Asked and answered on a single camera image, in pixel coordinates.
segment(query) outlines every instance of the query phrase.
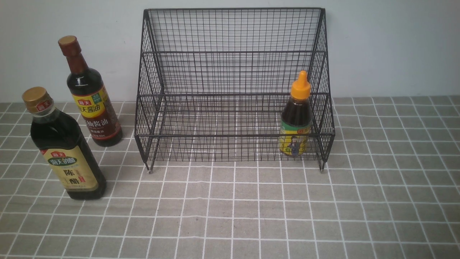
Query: brown bottle cap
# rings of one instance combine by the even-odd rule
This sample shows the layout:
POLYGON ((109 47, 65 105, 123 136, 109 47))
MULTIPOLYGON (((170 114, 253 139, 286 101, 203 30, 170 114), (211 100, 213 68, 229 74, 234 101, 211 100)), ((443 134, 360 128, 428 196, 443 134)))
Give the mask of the brown bottle cap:
POLYGON ((52 106, 54 101, 41 86, 32 87, 23 93, 23 101, 30 113, 39 113, 52 106))
POLYGON ((76 56, 81 53, 80 44, 75 36, 64 36, 58 40, 58 44, 61 47, 62 54, 66 57, 76 56))

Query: orange nozzle cap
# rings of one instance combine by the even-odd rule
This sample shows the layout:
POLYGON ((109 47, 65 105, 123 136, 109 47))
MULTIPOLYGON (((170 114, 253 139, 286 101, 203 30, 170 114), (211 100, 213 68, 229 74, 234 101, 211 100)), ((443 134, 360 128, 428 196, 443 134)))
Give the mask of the orange nozzle cap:
POLYGON ((291 96, 294 99, 306 100, 310 97, 311 85, 307 80, 307 71, 302 70, 299 73, 299 77, 292 84, 291 96))

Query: yellow label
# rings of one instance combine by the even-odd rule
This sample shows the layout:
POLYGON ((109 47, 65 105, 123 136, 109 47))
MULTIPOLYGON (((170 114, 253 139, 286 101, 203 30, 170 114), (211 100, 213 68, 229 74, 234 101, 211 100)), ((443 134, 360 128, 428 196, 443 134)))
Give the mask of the yellow label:
POLYGON ((288 156, 297 157, 305 152, 307 136, 304 134, 310 133, 310 125, 302 127, 294 127, 285 122, 281 122, 281 135, 278 143, 280 151, 288 156))
POLYGON ((80 109, 81 114, 86 118, 94 118, 101 115, 105 111, 104 102, 109 98, 105 86, 97 93, 78 96, 72 95, 75 103, 80 109))
POLYGON ((69 191, 92 191, 98 182, 80 148, 40 150, 64 188, 69 191))

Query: bottle shoulder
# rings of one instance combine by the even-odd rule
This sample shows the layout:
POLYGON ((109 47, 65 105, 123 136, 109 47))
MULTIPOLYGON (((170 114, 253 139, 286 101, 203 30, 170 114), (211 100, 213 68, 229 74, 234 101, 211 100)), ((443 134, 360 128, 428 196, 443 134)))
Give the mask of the bottle shoulder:
POLYGON ((72 149, 81 138, 81 130, 73 117, 59 111, 59 116, 50 122, 32 121, 30 136, 39 149, 72 149))
POLYGON ((309 125, 313 119, 310 101, 299 102, 291 98, 281 112, 281 119, 284 123, 293 127, 309 125))
POLYGON ((81 74, 70 74, 67 86, 73 95, 90 95, 101 89, 104 82, 101 74, 93 68, 88 68, 81 74))

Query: metal wire shelf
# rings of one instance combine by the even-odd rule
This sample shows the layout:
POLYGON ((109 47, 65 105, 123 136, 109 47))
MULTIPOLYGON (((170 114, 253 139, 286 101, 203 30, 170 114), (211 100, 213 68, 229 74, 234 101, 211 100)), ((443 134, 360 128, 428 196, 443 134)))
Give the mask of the metal wire shelf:
POLYGON ((135 140, 156 160, 318 160, 334 140, 325 10, 144 11, 135 140), (279 152, 280 114, 307 70, 312 131, 297 158, 279 152))

